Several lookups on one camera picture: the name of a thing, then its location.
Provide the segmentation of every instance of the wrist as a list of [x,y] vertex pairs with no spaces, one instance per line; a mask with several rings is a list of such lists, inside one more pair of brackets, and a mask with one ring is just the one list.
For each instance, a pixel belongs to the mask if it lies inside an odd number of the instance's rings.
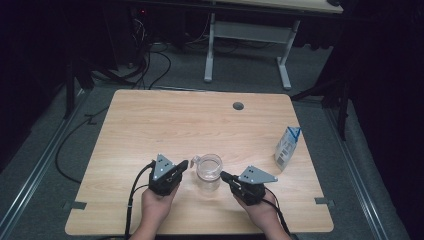
[[278,225],[268,225],[262,229],[268,240],[290,240],[289,234],[286,233],[284,228]]
[[154,221],[141,220],[140,225],[135,230],[130,240],[153,240],[156,237],[159,227],[160,224],[157,224]]

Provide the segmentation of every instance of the hand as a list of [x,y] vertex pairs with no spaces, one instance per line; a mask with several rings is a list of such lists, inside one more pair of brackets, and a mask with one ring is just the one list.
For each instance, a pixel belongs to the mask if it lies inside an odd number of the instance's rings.
[[[275,204],[274,196],[268,190],[265,191],[266,194],[264,196],[264,199]],[[252,206],[247,206],[240,198],[235,195],[233,196],[240,204],[240,206],[242,206],[244,210],[246,210],[253,224],[255,224],[259,229],[262,230],[262,232],[264,232],[267,239],[291,239],[290,236],[284,231],[283,227],[281,226],[277,212],[272,206],[264,202],[260,202],[259,204]]]
[[168,196],[159,196],[150,189],[141,195],[140,226],[131,236],[132,240],[151,240],[171,211],[172,201],[177,194],[179,185]]

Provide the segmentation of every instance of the gray carpet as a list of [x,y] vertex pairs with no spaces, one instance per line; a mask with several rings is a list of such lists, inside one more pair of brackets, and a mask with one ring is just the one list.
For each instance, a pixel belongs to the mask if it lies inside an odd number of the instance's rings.
[[[164,45],[155,46],[156,50]],[[222,52],[228,47],[218,49]],[[215,55],[213,81],[203,82],[205,66],[205,49],[187,48],[185,52],[172,47],[162,52],[171,62],[170,71],[160,79],[154,88],[185,88],[226,92],[284,93],[294,95],[314,85],[330,50],[311,51],[308,47],[294,48],[287,62],[292,90],[282,88],[275,59],[249,56],[238,50]],[[168,61],[162,55],[151,54],[150,69],[145,76],[148,86],[168,67]],[[125,67],[120,74],[129,71]],[[69,130],[86,120],[86,114],[94,114],[107,107],[116,89],[123,88],[114,83],[96,81],[96,87],[77,112]],[[25,141],[12,162],[0,175],[0,192],[2,193],[0,216],[4,216],[13,203],[21,186],[30,175],[42,155],[49,140],[59,127],[64,115],[65,93],[62,90],[49,109],[40,117],[32,128],[32,133]],[[303,134],[308,145],[324,196],[331,200],[329,206],[334,221],[334,230],[330,233],[297,234],[299,239],[374,239],[366,215],[358,200],[351,182],[343,149],[334,126],[328,119],[328,110],[322,109],[316,98],[294,102]],[[82,179],[90,159],[91,151],[100,132],[105,112],[95,117],[93,125],[84,124],[76,130],[59,154],[60,166],[64,172],[76,179]],[[384,224],[388,239],[408,239],[407,233],[399,221],[396,210],[390,202],[387,191],[382,184],[366,140],[362,135],[354,109],[349,108],[345,144],[352,154],[365,185],[376,203],[376,209]],[[62,177],[52,163],[40,185],[20,216],[9,239],[98,239],[98,237],[68,236],[64,228],[69,210],[63,209],[66,201],[72,201],[78,191],[78,184]],[[187,239],[206,239],[199,236]],[[208,239],[223,239],[215,236]]]

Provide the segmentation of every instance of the white desk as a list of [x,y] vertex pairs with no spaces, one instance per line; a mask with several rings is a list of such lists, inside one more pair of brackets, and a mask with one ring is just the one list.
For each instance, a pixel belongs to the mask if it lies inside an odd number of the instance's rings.
[[[342,13],[343,9],[334,7],[326,0],[216,0],[212,1],[223,3],[236,3],[257,5],[261,7],[284,8],[298,11],[314,11],[321,13]],[[209,48],[206,57],[205,77],[206,82],[212,81],[213,61],[214,61],[214,41],[216,37],[243,39],[249,41],[261,41],[284,44],[281,57],[277,58],[277,66],[280,71],[283,88],[291,89],[289,76],[287,74],[286,61],[296,37],[300,21],[296,20],[292,27],[272,27],[255,24],[244,24],[226,21],[215,21],[215,14],[211,14],[209,31]]]

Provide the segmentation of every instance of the table top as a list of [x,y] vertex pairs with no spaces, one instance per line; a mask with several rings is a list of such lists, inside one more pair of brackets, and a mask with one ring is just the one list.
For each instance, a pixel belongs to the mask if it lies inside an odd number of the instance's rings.
[[[242,110],[233,103],[241,102]],[[328,207],[316,204],[323,193],[301,135],[283,172],[275,147],[287,126],[299,126],[284,94],[118,90],[113,99],[72,209],[70,235],[123,234],[128,196],[138,172],[158,153],[175,164],[214,153],[223,170],[240,175],[253,165],[274,176],[266,183],[277,196],[292,232],[329,232]],[[149,170],[139,185],[148,183]],[[159,234],[251,234],[260,230],[221,181],[214,192],[201,191],[195,167],[187,169],[171,213]],[[134,196],[131,232],[141,218],[141,193]]]
[[285,8],[293,10],[342,13],[341,6],[335,7],[326,0],[215,0],[216,2],[257,5],[261,7]]

